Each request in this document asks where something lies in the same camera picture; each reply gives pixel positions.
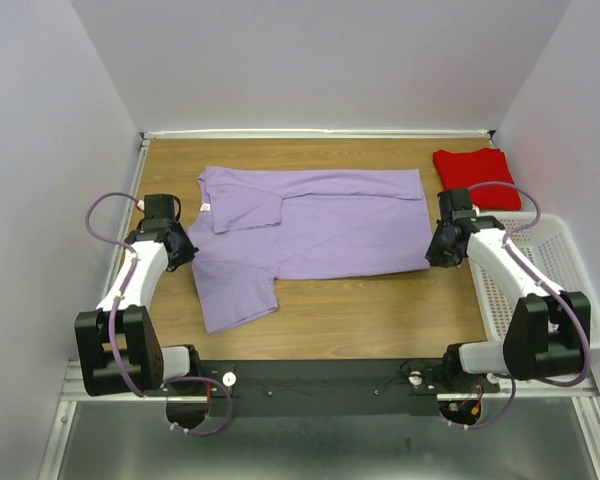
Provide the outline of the purple t-shirt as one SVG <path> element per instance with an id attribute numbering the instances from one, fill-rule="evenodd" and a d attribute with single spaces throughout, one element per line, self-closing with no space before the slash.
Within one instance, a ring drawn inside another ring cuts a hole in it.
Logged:
<path id="1" fill-rule="evenodd" d="M 278 308 L 278 280 L 425 270 L 432 231 L 420 173 L 207 167 L 188 230 L 205 329 L 219 333 Z"/>

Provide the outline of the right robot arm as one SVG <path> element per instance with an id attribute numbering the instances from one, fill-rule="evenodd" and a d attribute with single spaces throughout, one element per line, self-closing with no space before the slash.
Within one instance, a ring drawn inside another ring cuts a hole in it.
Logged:
<path id="1" fill-rule="evenodd" d="M 513 304 L 502 340 L 447 347 L 439 370 L 447 389 L 463 391 L 482 374 L 558 387 L 575 386 L 589 376 L 588 298 L 582 292 L 564 290 L 542 274 L 518 252 L 510 233 L 494 217 L 439 220 L 426 259 L 435 267 L 474 261 Z"/>

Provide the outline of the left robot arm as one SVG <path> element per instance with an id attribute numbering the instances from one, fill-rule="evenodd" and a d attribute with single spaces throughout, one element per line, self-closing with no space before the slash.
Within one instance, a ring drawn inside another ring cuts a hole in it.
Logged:
<path id="1" fill-rule="evenodd" d="M 181 395 L 194 393 L 202 380 L 188 347 L 162 349 L 150 305 L 163 274 L 191 263 L 197 252 L 184 228 L 168 222 L 139 227 L 124 240 L 95 237 L 124 250 L 116 279 L 95 309 L 76 317 L 79 361 L 90 396 L 137 396 L 168 384 Z"/>

